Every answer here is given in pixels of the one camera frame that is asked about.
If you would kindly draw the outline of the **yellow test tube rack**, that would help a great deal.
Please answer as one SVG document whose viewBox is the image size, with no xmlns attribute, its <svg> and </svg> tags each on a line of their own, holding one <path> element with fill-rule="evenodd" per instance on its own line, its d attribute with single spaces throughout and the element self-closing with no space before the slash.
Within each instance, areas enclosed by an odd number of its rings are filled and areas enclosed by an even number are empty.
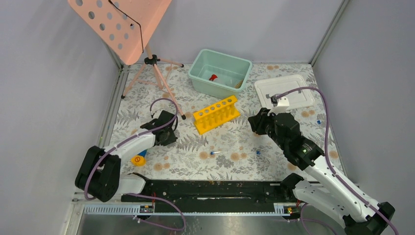
<svg viewBox="0 0 415 235">
<path fill-rule="evenodd" d="M 240 116 L 235 107 L 238 101 L 231 95 L 193 113 L 194 125 L 200 135 Z"/>
</svg>

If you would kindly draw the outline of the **white wash bottle red cap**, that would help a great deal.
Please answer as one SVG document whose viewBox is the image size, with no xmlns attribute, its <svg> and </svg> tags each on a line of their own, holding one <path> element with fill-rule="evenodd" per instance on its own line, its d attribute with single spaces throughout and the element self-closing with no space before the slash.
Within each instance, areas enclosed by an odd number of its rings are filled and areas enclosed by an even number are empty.
<svg viewBox="0 0 415 235">
<path fill-rule="evenodd" d="M 210 78 L 209 81 L 215 82 L 215 83 L 220 83 L 223 84 L 224 80 L 222 77 L 218 77 L 217 75 L 213 74 Z"/>
</svg>

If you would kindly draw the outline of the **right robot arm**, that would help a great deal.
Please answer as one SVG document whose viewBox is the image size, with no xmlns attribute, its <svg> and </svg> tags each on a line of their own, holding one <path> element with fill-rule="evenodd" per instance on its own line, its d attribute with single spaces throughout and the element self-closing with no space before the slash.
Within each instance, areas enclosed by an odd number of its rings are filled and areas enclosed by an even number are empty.
<svg viewBox="0 0 415 235">
<path fill-rule="evenodd" d="M 323 150 L 307 139 L 290 113 L 268 114 L 261 108 L 248 118 L 254 133 L 267 135 L 283 151 L 284 157 L 316 179 L 324 190 L 313 188 L 292 173 L 281 185 L 281 197 L 288 202 L 299 199 L 335 220 L 348 235 L 379 235 L 390 224 L 395 212 L 388 203 L 379 203 L 346 178 L 327 160 Z"/>
</svg>

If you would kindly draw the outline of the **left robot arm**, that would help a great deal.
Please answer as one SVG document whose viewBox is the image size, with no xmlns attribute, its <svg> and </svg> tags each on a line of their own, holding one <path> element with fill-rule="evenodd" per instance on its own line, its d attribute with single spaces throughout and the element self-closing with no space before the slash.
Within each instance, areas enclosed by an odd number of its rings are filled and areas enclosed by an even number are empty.
<svg viewBox="0 0 415 235">
<path fill-rule="evenodd" d="M 133 195 L 140 201 L 151 197 L 152 189 L 146 180 L 136 173 L 122 177 L 121 166 L 132 163 L 134 157 L 143 157 L 154 146 L 174 143 L 173 122 L 176 115 L 162 111 L 158 118 L 143 124 L 137 134 L 133 134 L 114 146 L 90 147 L 78 174 L 75 186 L 101 202 L 107 202 L 116 194 Z"/>
</svg>

